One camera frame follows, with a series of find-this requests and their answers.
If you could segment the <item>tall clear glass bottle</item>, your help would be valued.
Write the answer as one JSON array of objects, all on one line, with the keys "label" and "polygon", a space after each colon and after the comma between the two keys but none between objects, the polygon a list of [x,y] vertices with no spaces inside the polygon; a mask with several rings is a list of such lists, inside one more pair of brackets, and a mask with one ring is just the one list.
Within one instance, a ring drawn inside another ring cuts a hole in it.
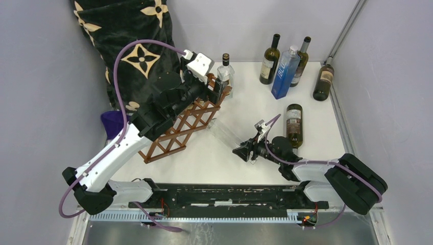
[{"label": "tall clear glass bottle", "polygon": [[231,150],[241,147],[241,140],[228,126],[217,118],[207,125],[207,130]]}]

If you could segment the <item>brown wooden wine rack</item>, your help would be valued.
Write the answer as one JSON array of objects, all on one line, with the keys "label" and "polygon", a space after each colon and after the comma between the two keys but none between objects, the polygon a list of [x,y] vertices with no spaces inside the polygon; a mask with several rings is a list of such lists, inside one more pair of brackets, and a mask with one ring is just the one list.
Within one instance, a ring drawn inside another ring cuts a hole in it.
[{"label": "brown wooden wine rack", "polygon": [[232,87],[227,85],[217,103],[210,99],[204,101],[198,97],[174,121],[174,125],[151,144],[146,153],[139,151],[144,163],[148,164],[168,157],[186,149],[187,142],[194,132],[206,129],[211,120],[221,108],[221,104],[228,97]]}]

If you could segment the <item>green wine bottle black cap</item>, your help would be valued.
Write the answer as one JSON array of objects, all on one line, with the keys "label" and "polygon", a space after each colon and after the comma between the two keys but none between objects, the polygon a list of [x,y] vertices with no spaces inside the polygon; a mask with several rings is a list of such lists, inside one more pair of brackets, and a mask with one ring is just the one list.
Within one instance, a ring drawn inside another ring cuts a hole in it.
[{"label": "green wine bottle black cap", "polygon": [[278,43],[280,34],[274,34],[271,46],[266,49],[260,70],[259,80],[262,84],[269,85],[273,82],[275,70],[278,66],[280,51]]}]

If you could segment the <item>blue square vodka bottle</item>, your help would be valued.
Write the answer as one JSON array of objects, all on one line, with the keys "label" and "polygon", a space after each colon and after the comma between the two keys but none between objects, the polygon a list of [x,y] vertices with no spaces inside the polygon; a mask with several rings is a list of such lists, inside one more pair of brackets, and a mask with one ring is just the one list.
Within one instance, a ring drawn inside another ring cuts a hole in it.
[{"label": "blue square vodka bottle", "polygon": [[300,62],[298,50],[299,48],[296,45],[292,45],[287,51],[281,54],[271,90],[272,95],[277,100],[285,97],[288,93]]}]

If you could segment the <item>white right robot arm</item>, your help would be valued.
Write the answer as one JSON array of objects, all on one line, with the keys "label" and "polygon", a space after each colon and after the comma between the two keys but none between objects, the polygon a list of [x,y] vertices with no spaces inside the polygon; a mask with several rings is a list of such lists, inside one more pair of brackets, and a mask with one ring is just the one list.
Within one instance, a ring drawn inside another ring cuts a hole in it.
[{"label": "white right robot arm", "polygon": [[312,161],[297,156],[290,140],[277,136],[272,141],[250,138],[232,152],[245,162],[262,157],[279,165],[279,172],[288,181],[302,184],[295,202],[308,208],[314,202],[344,204],[365,215],[382,200],[386,181],[355,155],[345,153],[337,160]]}]

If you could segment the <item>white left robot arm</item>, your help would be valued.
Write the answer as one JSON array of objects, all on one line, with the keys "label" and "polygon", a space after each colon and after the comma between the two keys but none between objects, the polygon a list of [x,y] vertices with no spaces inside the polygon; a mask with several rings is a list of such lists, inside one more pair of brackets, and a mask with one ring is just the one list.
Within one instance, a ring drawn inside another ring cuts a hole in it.
[{"label": "white left robot arm", "polygon": [[170,129],[196,99],[218,102],[228,83],[216,79],[213,88],[209,83],[209,75],[201,81],[190,70],[183,77],[173,72],[161,75],[151,84],[148,99],[109,145],[81,167],[63,171],[65,181],[84,211],[95,215],[115,204],[139,202],[154,208],[160,203],[160,193],[155,191],[152,180],[119,182],[111,178],[139,150]]}]

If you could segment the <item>clear liquor bottle black cap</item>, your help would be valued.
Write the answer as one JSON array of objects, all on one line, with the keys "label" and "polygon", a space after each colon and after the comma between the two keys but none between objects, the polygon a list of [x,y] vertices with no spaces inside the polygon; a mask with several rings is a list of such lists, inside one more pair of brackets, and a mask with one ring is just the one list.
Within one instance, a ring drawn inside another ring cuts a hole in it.
[{"label": "clear liquor bottle black cap", "polygon": [[233,88],[235,71],[230,65],[230,56],[228,53],[222,55],[222,65],[217,68],[217,77],[226,85]]}]

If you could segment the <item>green wine bottle grey cap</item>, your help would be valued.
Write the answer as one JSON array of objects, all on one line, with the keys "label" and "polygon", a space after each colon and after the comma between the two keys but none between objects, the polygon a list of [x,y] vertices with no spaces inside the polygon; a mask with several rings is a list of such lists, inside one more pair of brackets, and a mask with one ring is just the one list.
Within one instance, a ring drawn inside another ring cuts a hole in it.
[{"label": "green wine bottle grey cap", "polygon": [[292,79],[290,87],[295,87],[300,82],[301,76],[302,76],[302,74],[306,68],[306,65],[307,65],[307,62],[309,59],[307,49],[308,49],[310,42],[311,42],[311,37],[306,36],[303,40],[303,43],[301,45],[300,50],[297,52],[297,54],[300,57],[300,61],[299,61],[298,67],[296,69],[294,78]]}]

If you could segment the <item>purple cloth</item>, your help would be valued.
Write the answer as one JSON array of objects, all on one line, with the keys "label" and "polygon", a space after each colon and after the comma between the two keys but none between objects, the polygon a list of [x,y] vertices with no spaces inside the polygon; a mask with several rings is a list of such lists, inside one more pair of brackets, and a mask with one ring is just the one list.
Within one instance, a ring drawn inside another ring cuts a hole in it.
[{"label": "purple cloth", "polygon": [[107,111],[101,114],[107,140],[113,140],[123,129],[123,114],[121,111]]}]

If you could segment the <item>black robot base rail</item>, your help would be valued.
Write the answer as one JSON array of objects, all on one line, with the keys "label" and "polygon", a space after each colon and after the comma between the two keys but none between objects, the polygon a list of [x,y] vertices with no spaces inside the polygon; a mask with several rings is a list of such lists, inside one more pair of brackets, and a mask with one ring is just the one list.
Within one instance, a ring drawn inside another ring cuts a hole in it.
[{"label": "black robot base rail", "polygon": [[139,205],[164,208],[169,218],[273,218],[287,210],[327,209],[297,185],[178,184],[150,182],[151,197]]}]

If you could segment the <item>grey aluminium wall rail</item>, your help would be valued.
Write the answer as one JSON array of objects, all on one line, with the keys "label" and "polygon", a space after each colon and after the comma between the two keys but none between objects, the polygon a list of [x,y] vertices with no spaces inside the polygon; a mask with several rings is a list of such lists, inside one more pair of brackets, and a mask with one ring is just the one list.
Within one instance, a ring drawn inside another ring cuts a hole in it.
[{"label": "grey aluminium wall rail", "polygon": [[362,12],[365,4],[367,3],[367,0],[358,0],[354,6],[354,8],[352,9],[349,17],[347,18],[343,28],[341,29],[334,45],[332,46],[329,54],[328,54],[328,58],[329,57],[333,57],[335,58],[340,47],[342,46],[343,42],[345,41],[346,37],[348,36],[349,32],[351,31],[353,25],[355,24],[358,16],[360,15],[360,13]]}]

